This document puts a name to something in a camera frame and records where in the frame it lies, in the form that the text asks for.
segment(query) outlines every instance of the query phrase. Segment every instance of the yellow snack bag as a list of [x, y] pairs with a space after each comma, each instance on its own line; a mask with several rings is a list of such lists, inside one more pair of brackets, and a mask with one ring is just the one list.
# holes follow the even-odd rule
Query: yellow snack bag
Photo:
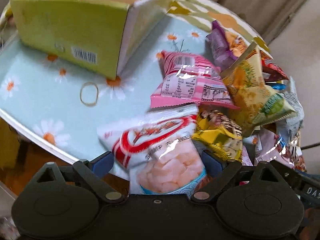
[[218, 110], [199, 111], [192, 138], [203, 142], [222, 160], [241, 161], [241, 127]]
[[241, 109], [230, 111], [230, 118], [242, 128], [242, 136], [252, 134], [254, 127], [289, 118], [296, 113], [272, 87], [266, 86], [259, 47], [255, 42], [221, 73], [233, 102]]

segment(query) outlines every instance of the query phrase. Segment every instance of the rubber band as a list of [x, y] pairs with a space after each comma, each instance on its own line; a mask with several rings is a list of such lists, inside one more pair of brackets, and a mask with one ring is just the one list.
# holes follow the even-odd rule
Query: rubber band
[[[85, 87], [88, 87], [88, 86], [95, 86], [95, 88], [97, 89], [97, 95], [96, 95], [96, 100], [93, 102], [93, 103], [86, 103], [82, 100], [82, 90], [85, 88]], [[97, 84], [93, 83], [93, 82], [87, 82], [87, 83], [84, 83], [80, 89], [80, 101], [82, 104], [84, 104], [85, 106], [89, 106], [89, 107], [92, 107], [92, 106], [95, 106], [98, 102], [98, 97], [99, 97], [99, 88], [97, 86]]]

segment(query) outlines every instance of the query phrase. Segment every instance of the barcode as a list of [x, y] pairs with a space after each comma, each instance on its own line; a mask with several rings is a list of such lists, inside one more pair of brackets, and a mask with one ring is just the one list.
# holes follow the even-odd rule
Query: barcode
[[174, 59], [174, 64], [177, 65], [195, 65], [195, 59], [193, 57], [179, 56]]
[[97, 63], [97, 54], [90, 52], [90, 51], [85, 51], [80, 48], [73, 48], [71, 47], [72, 50], [72, 55], [75, 58], [78, 58], [80, 60], [84, 60], [89, 63], [96, 64]]

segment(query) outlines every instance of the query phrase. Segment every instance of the yellow cardboard box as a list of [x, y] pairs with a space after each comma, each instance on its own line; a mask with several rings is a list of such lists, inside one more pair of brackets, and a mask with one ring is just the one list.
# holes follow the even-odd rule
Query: yellow cardboard box
[[173, 0], [10, 0], [23, 43], [114, 79]]

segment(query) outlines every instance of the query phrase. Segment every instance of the flower pattern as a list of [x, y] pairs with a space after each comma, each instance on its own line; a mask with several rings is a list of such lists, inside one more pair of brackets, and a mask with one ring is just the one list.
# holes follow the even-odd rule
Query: flower pattern
[[47, 56], [41, 60], [41, 63], [45, 67], [51, 67], [52, 65], [56, 65], [60, 62], [60, 59], [55, 54], [47, 54]]
[[1, 94], [4, 100], [12, 97], [14, 91], [19, 91], [18, 86], [20, 85], [20, 80], [16, 76], [8, 77], [1, 84]]
[[188, 36], [191, 37], [194, 41], [199, 42], [203, 41], [202, 34], [197, 30], [188, 30]]
[[116, 97], [119, 100], [125, 99], [126, 91], [133, 91], [133, 82], [135, 78], [127, 77], [127, 75], [116, 76], [115, 80], [108, 79], [106, 77], [98, 78], [98, 89], [99, 89], [99, 98], [104, 94], [108, 93], [110, 95], [110, 99]]
[[60, 134], [64, 128], [64, 123], [62, 121], [53, 122], [52, 119], [49, 121], [42, 120], [41, 128], [38, 125], [33, 126], [33, 130], [44, 140], [55, 145], [57, 147], [65, 147], [68, 145], [67, 141], [70, 140], [69, 134]]
[[153, 62], [156, 62], [163, 59], [163, 54], [161, 53], [161, 50], [157, 50], [156, 52], [153, 51], [150, 55], [150, 58]]
[[58, 76], [55, 78], [55, 81], [61, 83], [62, 80], [67, 80], [66, 78], [67, 72], [68, 71], [64, 67], [61, 67], [59, 69]]
[[162, 41], [170, 41], [170, 42], [175, 41], [175, 42], [177, 42], [177, 41], [181, 40], [181, 37], [179, 35], [177, 35], [176, 33], [165, 33], [162, 35], [161, 40]]

